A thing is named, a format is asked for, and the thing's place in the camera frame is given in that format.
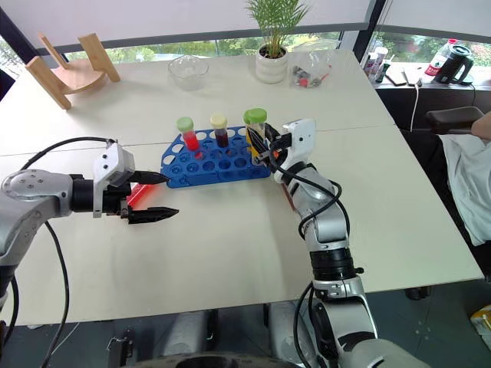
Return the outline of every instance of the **blue test tube rack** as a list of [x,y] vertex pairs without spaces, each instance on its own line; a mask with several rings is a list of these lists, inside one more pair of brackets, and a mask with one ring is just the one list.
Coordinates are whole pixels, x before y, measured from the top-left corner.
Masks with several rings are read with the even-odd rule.
[[170,181],[170,188],[183,188],[187,186],[204,186],[217,182],[235,182],[267,178],[271,173],[266,166],[256,166],[251,162],[249,144],[246,140],[244,126],[231,126],[229,133],[229,146],[220,148],[216,144],[213,130],[197,130],[199,149],[187,149],[181,135],[171,143],[162,155],[160,173]]

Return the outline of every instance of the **black chair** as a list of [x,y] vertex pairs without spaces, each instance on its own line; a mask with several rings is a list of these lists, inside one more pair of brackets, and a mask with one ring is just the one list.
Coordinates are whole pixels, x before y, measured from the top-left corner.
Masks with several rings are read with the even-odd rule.
[[470,127],[484,113],[477,107],[428,111],[425,118],[435,134],[470,134]]

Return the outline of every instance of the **green cap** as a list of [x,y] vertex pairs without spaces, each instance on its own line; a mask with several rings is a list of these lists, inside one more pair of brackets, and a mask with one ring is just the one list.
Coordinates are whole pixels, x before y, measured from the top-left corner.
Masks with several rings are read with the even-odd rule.
[[190,130],[193,130],[194,127],[193,119],[190,117],[180,117],[176,123],[176,126],[181,133],[189,132]]
[[251,110],[247,110],[244,113],[244,123],[246,124],[254,124],[254,123],[264,123],[268,118],[268,113],[266,110],[255,108]]

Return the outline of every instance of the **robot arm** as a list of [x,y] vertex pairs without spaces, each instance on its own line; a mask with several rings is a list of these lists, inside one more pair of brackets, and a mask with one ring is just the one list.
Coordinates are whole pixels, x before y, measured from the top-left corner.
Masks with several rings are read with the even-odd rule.
[[8,176],[0,188],[0,310],[7,286],[47,220],[73,212],[119,215],[130,224],[155,222],[178,213],[165,207],[134,211],[126,202],[132,182],[157,184],[168,178],[157,172],[135,171],[133,156],[112,143],[94,164],[94,180],[24,169]]
[[303,119],[288,123],[282,135],[266,124],[265,135],[269,152],[264,147],[255,148],[274,172],[275,181],[285,185],[302,219],[300,230],[310,254],[317,297],[311,322],[318,352],[340,366],[426,367],[397,345],[377,338],[358,276],[364,270],[354,267],[349,249],[347,215],[342,204],[333,200],[333,183],[307,163],[314,148],[315,122]]

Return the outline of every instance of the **glass bowl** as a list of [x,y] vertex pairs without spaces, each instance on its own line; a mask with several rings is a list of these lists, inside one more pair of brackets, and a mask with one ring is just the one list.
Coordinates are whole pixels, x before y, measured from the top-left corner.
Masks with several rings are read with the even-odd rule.
[[198,90],[205,84],[208,64],[197,57],[184,55],[172,60],[167,67],[174,83],[184,90]]

